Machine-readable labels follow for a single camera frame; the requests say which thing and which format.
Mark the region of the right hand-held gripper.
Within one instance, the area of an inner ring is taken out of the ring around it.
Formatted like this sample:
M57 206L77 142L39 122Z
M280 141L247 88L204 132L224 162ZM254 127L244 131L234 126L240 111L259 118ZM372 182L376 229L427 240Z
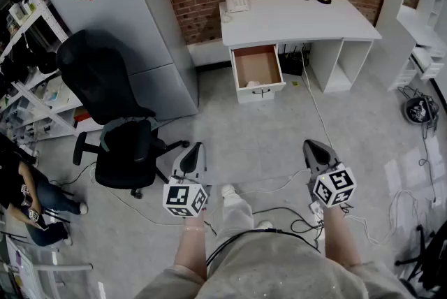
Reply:
M312 195L325 207L334 207L350 200L357 183L351 168L339 162L333 148L317 141L305 140L303 143L305 163L309 169L318 164L335 166L318 175L312 187Z

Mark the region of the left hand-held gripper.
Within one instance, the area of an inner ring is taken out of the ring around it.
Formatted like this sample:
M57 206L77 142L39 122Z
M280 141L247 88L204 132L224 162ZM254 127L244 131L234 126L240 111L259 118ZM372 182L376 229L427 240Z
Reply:
M188 146L180 154L177 168L163 186L163 207L174 217L197 218L206 208L210 186L197 182L189 174L206 171L204 145Z

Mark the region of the white drawer with brown inside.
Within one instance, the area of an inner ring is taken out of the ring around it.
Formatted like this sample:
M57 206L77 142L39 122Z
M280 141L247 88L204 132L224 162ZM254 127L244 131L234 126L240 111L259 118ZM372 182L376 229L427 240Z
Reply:
M230 49L238 103L273 100L285 86L276 45ZM248 81L259 87L246 87Z

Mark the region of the person's left forearm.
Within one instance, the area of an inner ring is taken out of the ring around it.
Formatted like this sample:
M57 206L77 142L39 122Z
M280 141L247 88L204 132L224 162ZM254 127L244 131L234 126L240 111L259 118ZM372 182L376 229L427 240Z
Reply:
M197 284L207 279L205 253L205 222L203 213L197 218L186 218L182 227L179 247L175 255L174 269L181 276Z

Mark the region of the person's white trousers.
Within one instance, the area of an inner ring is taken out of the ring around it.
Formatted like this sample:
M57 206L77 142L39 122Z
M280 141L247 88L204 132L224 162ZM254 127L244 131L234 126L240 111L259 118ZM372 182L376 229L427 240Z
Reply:
M241 232L255 229L252 208L237 193L227 195L223 200L222 221L217 232L217 246Z

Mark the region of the black round device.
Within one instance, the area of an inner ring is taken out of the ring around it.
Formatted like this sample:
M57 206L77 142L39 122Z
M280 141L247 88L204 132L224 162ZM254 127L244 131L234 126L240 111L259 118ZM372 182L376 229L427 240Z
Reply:
M404 115L412 124L428 124L437 119L439 106L429 96L418 96L404 103Z

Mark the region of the person's grey sweater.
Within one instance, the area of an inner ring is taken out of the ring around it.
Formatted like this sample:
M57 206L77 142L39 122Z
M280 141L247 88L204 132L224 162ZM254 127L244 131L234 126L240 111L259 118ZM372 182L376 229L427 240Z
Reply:
M172 265L135 299L413 299L385 265L344 268L284 234L243 235L218 263L207 280Z

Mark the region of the black office chair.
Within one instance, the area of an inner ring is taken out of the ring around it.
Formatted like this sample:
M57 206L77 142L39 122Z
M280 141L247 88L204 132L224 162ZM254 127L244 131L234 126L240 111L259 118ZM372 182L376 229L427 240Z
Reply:
M112 48L111 35L103 31L81 30L69 36L57 50L57 65L65 85L76 95L90 117L104 127L120 117L153 117L156 114L138 104L133 94L124 60ZM148 121L129 122L107 133L110 148L86 141L81 132L73 151L73 163L80 165L85 152L95 153L96 181L111 189L129 190L132 197L142 198L142 189L159 177L168 178L157 168L156 160L190 142L179 140L167 145L151 130Z

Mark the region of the white desk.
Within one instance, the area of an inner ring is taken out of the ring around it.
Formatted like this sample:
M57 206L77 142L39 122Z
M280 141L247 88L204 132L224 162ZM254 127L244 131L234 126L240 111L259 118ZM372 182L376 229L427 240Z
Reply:
M221 21L223 44L230 49L310 45L309 65L322 92L350 90L380 33L347 0L248 0L249 11Z

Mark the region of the grey refrigerator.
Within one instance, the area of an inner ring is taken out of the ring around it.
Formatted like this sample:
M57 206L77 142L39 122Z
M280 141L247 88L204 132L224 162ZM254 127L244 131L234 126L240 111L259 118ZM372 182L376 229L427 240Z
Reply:
M170 0L50 0L71 33L111 34L137 102L158 120L198 112L198 78Z

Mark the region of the white shelving unit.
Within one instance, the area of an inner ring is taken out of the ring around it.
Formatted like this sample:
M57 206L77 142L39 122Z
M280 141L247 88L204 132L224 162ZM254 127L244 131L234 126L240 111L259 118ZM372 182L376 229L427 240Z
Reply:
M426 82L446 68L447 36L438 34L447 0L384 0L376 23L381 40L371 53L372 72L388 90Z

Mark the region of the black tripod stand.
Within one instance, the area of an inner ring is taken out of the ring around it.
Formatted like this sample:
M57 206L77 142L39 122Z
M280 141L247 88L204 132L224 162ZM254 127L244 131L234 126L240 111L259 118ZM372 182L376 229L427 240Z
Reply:
M396 267L415 263L407 279L400 279L404 287L412 295L412 299L447 299L447 221L435 232L429 234L431 239L425 244L425 231L421 224L416 231L420 235L420 253L417 257L404 261L395 261ZM427 298L419 296L411 280L420 274L418 282L426 292L432 292Z

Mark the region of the white rolling rack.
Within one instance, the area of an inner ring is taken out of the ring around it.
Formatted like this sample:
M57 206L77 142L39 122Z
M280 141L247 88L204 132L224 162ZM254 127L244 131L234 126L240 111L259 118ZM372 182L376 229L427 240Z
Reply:
M64 286L63 282L57 282L56 272L78 272L93 270L91 263L75 265L62 264L42 264L31 259L30 254L23 247L23 242L14 241L10 235L4 235L6 241L7 255L9 259L8 268L13 275L17 275L22 283L21 289L28 299L62 299L59 294L59 287ZM46 272L51 289L51 294L45 292L40 272Z

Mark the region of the white metal shelf rack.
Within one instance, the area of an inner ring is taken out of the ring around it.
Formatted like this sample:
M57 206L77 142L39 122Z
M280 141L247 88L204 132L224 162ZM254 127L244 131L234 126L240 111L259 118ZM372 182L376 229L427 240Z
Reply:
M0 0L0 65L25 32L48 52L68 38L45 0ZM18 144L101 130L91 117L76 112L82 104L57 70L42 74L30 68L24 82L7 83L0 72L0 131Z

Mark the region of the white corded telephone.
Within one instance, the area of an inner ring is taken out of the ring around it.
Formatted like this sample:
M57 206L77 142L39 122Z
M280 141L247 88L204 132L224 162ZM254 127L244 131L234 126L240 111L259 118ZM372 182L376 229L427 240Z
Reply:
M232 21L233 13L241 13L249 11L248 0L225 0L225 6L221 12L221 21L229 23Z

